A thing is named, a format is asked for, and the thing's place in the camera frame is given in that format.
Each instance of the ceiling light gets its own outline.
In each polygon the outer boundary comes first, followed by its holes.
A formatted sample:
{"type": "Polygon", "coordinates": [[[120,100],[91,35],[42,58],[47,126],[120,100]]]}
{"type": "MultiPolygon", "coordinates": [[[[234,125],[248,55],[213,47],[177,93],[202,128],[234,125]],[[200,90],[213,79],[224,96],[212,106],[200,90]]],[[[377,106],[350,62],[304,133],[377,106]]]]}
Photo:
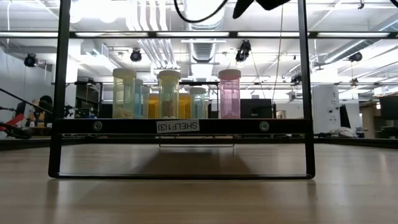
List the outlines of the ceiling light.
{"type": "Polygon", "coordinates": [[[79,6],[78,3],[79,2],[71,2],[70,5],[70,23],[72,24],[79,22],[82,18],[82,13],[80,11],[81,6],[79,6]]]}
{"type": "Polygon", "coordinates": [[[388,32],[320,32],[317,37],[387,37],[388,32]]]}
{"type": "Polygon", "coordinates": [[[299,37],[299,32],[238,32],[238,37],[299,37]]]}
{"type": "Polygon", "coordinates": [[[192,44],[192,43],[199,43],[199,44],[225,44],[225,40],[181,40],[183,44],[192,44]]]}
{"type": "Polygon", "coordinates": [[[118,10],[113,7],[111,0],[102,0],[98,4],[101,6],[102,13],[100,19],[102,22],[112,23],[118,18],[118,14],[116,13],[118,10]]]}
{"type": "Polygon", "coordinates": [[[158,32],[158,37],[227,37],[229,32],[158,32]]]}
{"type": "Polygon", "coordinates": [[[77,37],[147,37],[147,32],[76,32],[77,37]]]}
{"type": "Polygon", "coordinates": [[[0,37],[58,37],[58,32],[0,32],[0,37]]]}

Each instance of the yellow container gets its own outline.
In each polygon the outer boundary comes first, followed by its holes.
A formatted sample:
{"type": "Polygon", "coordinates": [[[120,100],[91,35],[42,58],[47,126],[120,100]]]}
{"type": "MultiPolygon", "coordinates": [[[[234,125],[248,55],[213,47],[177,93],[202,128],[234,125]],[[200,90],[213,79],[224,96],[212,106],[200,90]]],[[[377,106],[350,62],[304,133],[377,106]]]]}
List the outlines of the yellow container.
{"type": "Polygon", "coordinates": [[[179,95],[178,118],[191,118],[191,94],[189,93],[180,93],[179,95]]]}
{"type": "Polygon", "coordinates": [[[148,118],[149,119],[159,118],[159,94],[158,93],[149,93],[148,118]]]}
{"type": "Polygon", "coordinates": [[[117,68],[113,70],[113,118],[133,118],[134,114],[134,70],[117,68]]]}
{"type": "Polygon", "coordinates": [[[178,118],[181,74],[174,70],[159,72],[159,118],[178,118]]]}

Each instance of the light blue container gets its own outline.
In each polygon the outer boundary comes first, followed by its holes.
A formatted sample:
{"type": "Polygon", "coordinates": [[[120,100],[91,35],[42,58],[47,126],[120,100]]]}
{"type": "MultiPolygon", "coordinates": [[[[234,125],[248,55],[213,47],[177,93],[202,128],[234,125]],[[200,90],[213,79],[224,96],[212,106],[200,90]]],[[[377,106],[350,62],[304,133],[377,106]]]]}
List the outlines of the light blue container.
{"type": "Polygon", "coordinates": [[[191,94],[191,118],[205,119],[206,111],[206,89],[202,87],[194,87],[189,90],[191,94]]]}

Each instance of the white lid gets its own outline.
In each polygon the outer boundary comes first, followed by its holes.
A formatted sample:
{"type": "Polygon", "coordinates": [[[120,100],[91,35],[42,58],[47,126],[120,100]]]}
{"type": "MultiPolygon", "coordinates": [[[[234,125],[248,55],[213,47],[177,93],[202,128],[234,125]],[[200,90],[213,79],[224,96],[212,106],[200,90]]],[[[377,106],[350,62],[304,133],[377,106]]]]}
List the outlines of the white lid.
{"type": "Polygon", "coordinates": [[[175,76],[178,79],[181,78],[181,73],[175,70],[163,70],[159,72],[158,77],[164,77],[164,76],[175,76]]]}
{"type": "Polygon", "coordinates": [[[235,80],[241,78],[241,71],[237,69],[226,69],[218,73],[218,78],[223,80],[235,80]]]}
{"type": "Polygon", "coordinates": [[[136,85],[143,85],[144,82],[141,79],[136,78],[136,85]]]}
{"type": "Polygon", "coordinates": [[[145,94],[145,93],[150,93],[150,88],[143,86],[142,87],[142,94],[145,94]]]}
{"type": "Polygon", "coordinates": [[[137,77],[137,73],[134,70],[126,68],[115,68],[113,70],[113,77],[121,79],[132,79],[137,77]]]}
{"type": "Polygon", "coordinates": [[[205,94],[206,89],[202,87],[193,87],[189,90],[191,94],[205,94]]]}

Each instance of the spotlight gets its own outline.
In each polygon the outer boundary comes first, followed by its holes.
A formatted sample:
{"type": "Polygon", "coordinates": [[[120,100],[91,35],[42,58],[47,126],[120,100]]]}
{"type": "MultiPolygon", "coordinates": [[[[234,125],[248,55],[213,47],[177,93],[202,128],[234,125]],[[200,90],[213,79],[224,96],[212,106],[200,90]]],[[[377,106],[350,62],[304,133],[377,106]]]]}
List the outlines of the spotlight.
{"type": "Polygon", "coordinates": [[[140,49],[133,49],[132,53],[130,55],[130,59],[132,62],[140,62],[142,59],[141,53],[140,53],[140,49]]]}
{"type": "Polygon", "coordinates": [[[349,56],[348,60],[350,62],[360,62],[362,60],[363,56],[361,52],[356,52],[355,54],[349,56]]]}
{"type": "Polygon", "coordinates": [[[39,64],[39,61],[36,58],[36,54],[27,54],[27,57],[24,60],[24,64],[26,67],[35,68],[39,64]]]}
{"type": "Polygon", "coordinates": [[[251,44],[250,41],[244,40],[236,54],[236,62],[244,62],[250,55],[251,44]]]}

